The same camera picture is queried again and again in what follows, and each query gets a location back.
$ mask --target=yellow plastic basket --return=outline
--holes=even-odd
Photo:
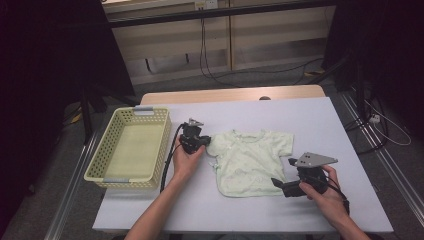
[[[84,179],[105,188],[157,188],[170,131],[166,107],[115,110]]]

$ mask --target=hand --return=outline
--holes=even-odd
[[[205,146],[201,146],[195,153],[188,154],[181,146],[180,139],[175,141],[175,150],[173,156],[174,176],[180,180],[186,181],[196,171],[200,156],[205,151]]]
[[[337,179],[336,170],[328,165],[322,166],[322,169],[326,171],[328,177],[334,181],[329,181],[329,184],[338,188],[340,185]],[[305,182],[301,182],[299,187],[306,193],[309,199],[313,199],[316,202],[324,217],[333,227],[336,227],[335,225],[343,221],[343,219],[349,218],[343,206],[342,197],[333,189],[328,188],[325,193],[319,194],[311,185]]]

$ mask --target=wall outlet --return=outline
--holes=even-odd
[[[206,9],[217,9],[218,8],[218,0],[206,0]]]
[[[204,0],[194,2],[194,10],[199,11],[199,10],[203,10],[203,9],[207,9],[206,8],[206,2]]]

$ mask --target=shirt sleeve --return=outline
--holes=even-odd
[[[275,150],[279,157],[290,156],[293,153],[293,139],[294,135],[291,133],[274,133],[274,143]]]
[[[223,134],[216,134],[211,136],[211,143],[209,143],[209,145],[206,147],[206,152],[213,157],[221,155],[224,148],[223,140]]]

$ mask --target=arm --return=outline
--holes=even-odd
[[[337,173],[334,168],[330,166],[322,166],[322,168],[328,173],[329,178],[339,184]],[[336,184],[331,181],[330,184],[337,187]],[[327,221],[331,224],[331,226],[337,229],[345,240],[369,239],[347,214],[343,206],[343,200],[336,191],[328,188],[328,190],[321,195],[315,191],[311,185],[305,182],[301,182],[299,187],[306,193],[306,195],[308,195],[309,199],[313,199],[316,202],[318,208],[321,210]]]
[[[184,152],[177,139],[173,156],[174,175],[162,193],[138,218],[125,239],[156,239],[168,218],[187,180],[197,168],[197,162],[205,151],[202,146],[192,155]]]

